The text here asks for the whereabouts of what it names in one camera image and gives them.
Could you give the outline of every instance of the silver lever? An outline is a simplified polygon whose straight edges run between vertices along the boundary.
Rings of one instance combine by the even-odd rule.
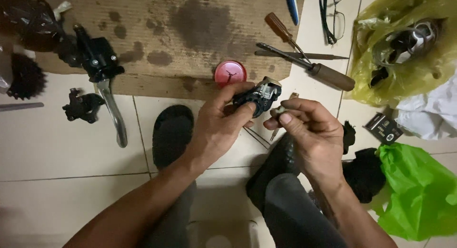
[[[124,120],[122,119],[121,113],[117,108],[116,102],[114,101],[113,95],[110,90],[110,80],[105,79],[97,83],[98,93],[105,100],[106,107],[110,112],[111,118],[116,127],[117,132],[117,144],[121,148],[127,146],[127,131],[125,129]]]

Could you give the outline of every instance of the person's right hand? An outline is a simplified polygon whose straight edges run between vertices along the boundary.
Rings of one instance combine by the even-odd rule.
[[[345,181],[341,165],[344,130],[340,122],[317,101],[294,98],[281,105],[288,111],[279,120],[272,112],[264,126],[269,130],[284,127],[294,137],[296,165],[310,181],[321,188],[340,185]]]

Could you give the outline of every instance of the cardboard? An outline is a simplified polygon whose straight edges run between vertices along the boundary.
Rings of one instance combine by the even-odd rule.
[[[61,1],[48,0],[53,7]],[[64,15],[66,32],[78,22],[92,37],[106,37],[125,67],[112,82],[115,94],[207,100],[217,92],[215,67],[228,59],[245,66],[249,81],[289,76],[290,63],[254,55],[259,41],[293,51],[264,21],[273,11],[296,36],[286,0],[68,1],[74,8]],[[46,72],[85,73],[56,54],[36,55]]]

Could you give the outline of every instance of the gray pants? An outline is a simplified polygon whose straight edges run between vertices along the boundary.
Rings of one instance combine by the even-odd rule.
[[[178,198],[139,248],[186,248],[186,226],[197,190],[195,182]],[[347,247],[293,174],[281,174],[266,188],[264,218],[278,248]]]

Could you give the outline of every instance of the fingernail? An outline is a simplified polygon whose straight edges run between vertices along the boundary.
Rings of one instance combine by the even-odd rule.
[[[288,113],[283,113],[281,116],[279,116],[279,122],[281,122],[283,125],[289,124],[291,120],[292,116],[290,116]]]
[[[248,105],[249,108],[251,108],[252,112],[255,112],[255,109],[257,108],[257,106],[255,105],[255,103],[253,103],[253,102],[248,102],[246,105]]]

